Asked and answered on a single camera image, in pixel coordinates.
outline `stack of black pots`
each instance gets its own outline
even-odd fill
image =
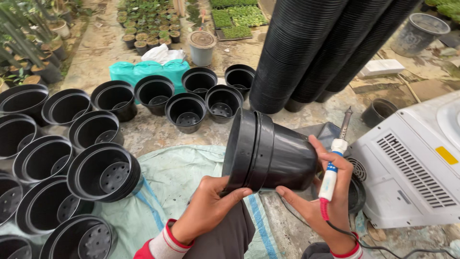
[[[419,0],[395,0],[380,16],[378,21],[367,34],[366,38],[356,48],[356,51],[342,66],[337,75],[327,85],[326,89],[316,99],[325,102],[332,95],[342,91],[353,77],[367,64],[383,44],[393,35],[399,25],[417,6]]]
[[[392,0],[350,0],[286,104],[298,112],[327,87]]]
[[[81,152],[70,165],[68,187],[89,201],[114,202],[142,187],[139,162],[121,145],[99,143]]]
[[[249,96],[253,109],[273,114],[284,107],[346,3],[276,2]]]
[[[270,117],[239,109],[225,151],[221,195],[248,187],[253,192],[283,185],[305,190],[317,169],[317,154],[306,136],[273,123]]]

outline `grey bucket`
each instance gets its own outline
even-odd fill
[[[449,25],[441,19],[424,13],[413,13],[391,44],[391,49],[401,56],[414,57],[435,39],[449,32]]]

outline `concrete floor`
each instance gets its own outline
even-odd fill
[[[117,0],[85,0],[85,5],[104,5],[104,9],[97,15],[90,18],[86,32],[83,35],[80,46],[72,59],[68,74],[61,89],[80,88],[89,94],[101,83],[109,81],[109,66],[118,61],[136,63],[140,61],[135,50],[126,48],[121,40],[123,29],[116,22]],[[213,32],[210,19],[210,6],[207,0],[198,0],[198,6],[207,10],[205,30]],[[263,10],[270,10],[271,7],[263,7]],[[183,49],[189,52],[185,42],[189,33],[188,28],[194,24],[181,19],[182,36],[179,44],[173,44],[173,49]],[[257,67],[260,52],[265,40],[268,26],[252,28],[253,38],[239,41],[218,42],[213,52],[213,62],[209,66],[219,77],[223,77],[225,69],[233,64],[246,64]],[[430,55],[430,61],[421,65],[419,58],[407,59],[392,53],[388,47],[383,48],[385,57],[396,58],[408,69],[404,72],[407,78],[419,78],[438,80],[448,78],[449,82],[458,79],[452,78],[446,72],[439,60],[434,60]],[[273,121],[290,129],[296,129],[316,125],[330,121],[341,125],[343,112],[352,106],[355,112],[351,118],[347,139],[353,142],[369,130],[362,121],[360,115],[365,110],[371,99],[375,97],[387,98],[394,102],[399,108],[415,103],[415,99],[396,77],[376,79],[355,79],[341,93],[332,97],[326,103],[311,103],[298,113],[290,113],[282,110],[271,115]],[[135,157],[151,151],[183,144],[197,145],[226,145],[231,123],[217,124],[209,117],[206,117],[201,128],[190,135],[179,132],[166,117],[152,115],[145,107],[138,105],[137,116],[128,123],[122,123],[122,131],[125,136],[125,148]],[[287,259],[299,259],[304,249],[312,242],[321,241],[321,238],[311,231],[309,227],[299,221],[283,205],[276,193],[265,193],[261,195],[266,214],[269,220],[271,232],[275,237],[279,250]],[[446,229],[456,233],[455,226],[431,226],[420,230],[413,228],[402,228],[385,230],[387,241],[380,242],[384,246],[393,249],[398,254],[406,254],[408,250],[416,247],[444,247],[448,246],[453,239],[460,235],[447,235]],[[375,257],[384,258],[378,252]],[[424,258],[444,258],[444,255],[427,255]]]

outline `blue stripe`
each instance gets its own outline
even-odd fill
[[[155,220],[156,227],[158,228],[159,231],[161,231],[165,227],[165,225],[163,224],[163,222],[161,222],[161,218],[160,218],[160,215],[158,214],[158,211],[156,211],[156,209],[154,209],[152,205],[150,205],[150,203],[147,201],[147,199],[144,197],[144,195],[141,192],[138,192],[136,194],[136,197],[138,197],[139,200],[141,200],[143,203],[145,203],[149,207],[150,211],[153,214],[153,219]]]
[[[253,211],[254,219],[256,220],[256,225],[259,230],[260,237],[262,238],[262,242],[264,243],[265,249],[267,250],[268,257],[270,259],[278,259],[276,252],[273,249],[273,245],[270,242],[270,238],[268,237],[267,230],[265,229],[256,198],[253,194],[249,195],[247,198],[249,199],[249,204],[251,205],[251,210]]]

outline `white pot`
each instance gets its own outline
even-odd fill
[[[51,31],[55,31],[57,32],[57,34],[59,34],[61,36],[61,38],[63,39],[67,39],[70,37],[70,30],[69,30],[69,27],[67,26],[67,23],[66,21],[64,20],[59,20],[60,22],[63,23],[62,26],[60,26],[59,28],[56,28],[56,29],[51,29]]]

